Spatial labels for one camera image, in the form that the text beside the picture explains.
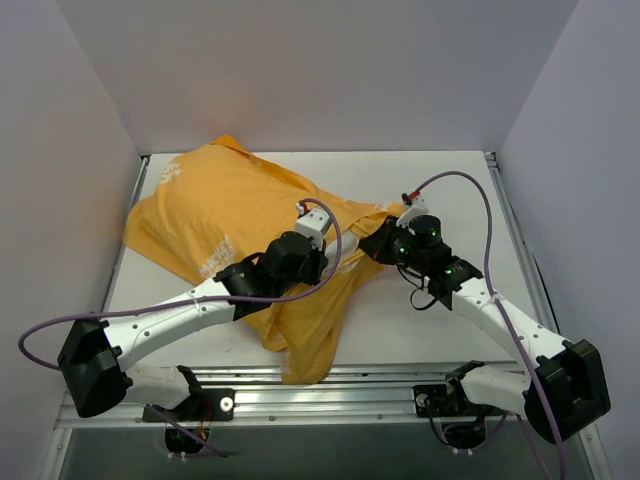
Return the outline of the yellow Mickey Mouse pillowcase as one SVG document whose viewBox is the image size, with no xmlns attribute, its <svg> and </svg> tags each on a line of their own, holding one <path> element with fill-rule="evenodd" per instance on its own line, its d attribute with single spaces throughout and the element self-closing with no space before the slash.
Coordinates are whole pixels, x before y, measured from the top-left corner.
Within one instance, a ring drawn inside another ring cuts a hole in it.
<svg viewBox="0 0 640 480">
<path fill-rule="evenodd" d="M 329 371 L 350 297 L 383 270 L 358 250 L 399 203 L 343 199 L 262 159 L 225 135 L 174 158 L 154 193 L 131 210 L 125 244 L 191 284 L 216 275 L 293 228 L 296 203 L 314 198 L 336 216 L 343 235 L 335 273 L 318 292 L 246 317 L 265 349 L 285 354 L 281 378 L 313 384 Z"/>
</svg>

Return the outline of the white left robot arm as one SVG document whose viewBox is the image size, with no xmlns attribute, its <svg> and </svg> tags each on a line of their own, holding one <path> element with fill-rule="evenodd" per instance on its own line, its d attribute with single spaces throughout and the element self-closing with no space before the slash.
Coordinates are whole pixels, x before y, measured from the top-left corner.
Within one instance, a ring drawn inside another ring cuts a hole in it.
<svg viewBox="0 0 640 480">
<path fill-rule="evenodd" d="M 78 416 L 91 418 L 120 403 L 138 403 L 180 420 L 195 418 L 206 399 L 193 371 L 183 365 L 145 365 L 143 359 L 200 330 L 264 310 L 297 285 L 317 285 L 327 264 L 323 238 L 287 231 L 265 252 L 180 296 L 105 320 L 75 321 L 58 366 Z"/>
</svg>

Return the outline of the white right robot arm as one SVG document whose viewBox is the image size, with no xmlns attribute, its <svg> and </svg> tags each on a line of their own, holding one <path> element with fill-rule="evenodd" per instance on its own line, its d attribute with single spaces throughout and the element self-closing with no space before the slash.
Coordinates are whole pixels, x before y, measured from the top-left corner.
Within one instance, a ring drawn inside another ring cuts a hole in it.
<svg viewBox="0 0 640 480">
<path fill-rule="evenodd" d="M 549 443 L 570 438 L 610 411 L 596 347 L 546 329 L 500 296 L 487 275 L 453 254 L 438 218 L 420 215 L 400 226 L 389 216 L 358 247 L 379 264 L 418 275 L 436 302 L 475 325 L 522 367 L 520 374 L 477 360 L 458 367 L 443 390 L 453 411 L 480 405 L 518 414 Z"/>
</svg>

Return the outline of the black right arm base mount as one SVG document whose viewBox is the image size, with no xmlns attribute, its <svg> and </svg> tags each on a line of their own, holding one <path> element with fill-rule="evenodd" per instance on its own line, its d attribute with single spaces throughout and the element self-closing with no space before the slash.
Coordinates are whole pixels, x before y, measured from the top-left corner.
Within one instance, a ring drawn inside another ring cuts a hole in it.
<svg viewBox="0 0 640 480">
<path fill-rule="evenodd" d="M 415 414 L 419 418 L 494 417 L 503 414 L 496 407 L 457 400 L 444 383 L 418 384 L 412 390 Z"/>
</svg>

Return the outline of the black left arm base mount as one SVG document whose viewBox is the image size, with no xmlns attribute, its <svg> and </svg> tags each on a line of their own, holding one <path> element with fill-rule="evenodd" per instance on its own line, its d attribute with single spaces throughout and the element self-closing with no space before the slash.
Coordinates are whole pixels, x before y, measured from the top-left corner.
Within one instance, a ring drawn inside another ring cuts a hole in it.
<svg viewBox="0 0 640 480">
<path fill-rule="evenodd" d="M 226 422 L 234 416 L 235 391 L 231 388 L 204 389 L 195 393 L 180 389 L 143 388 L 139 397 L 144 405 L 142 421 L 145 423 L 161 421 L 149 405 L 181 422 Z"/>
</svg>

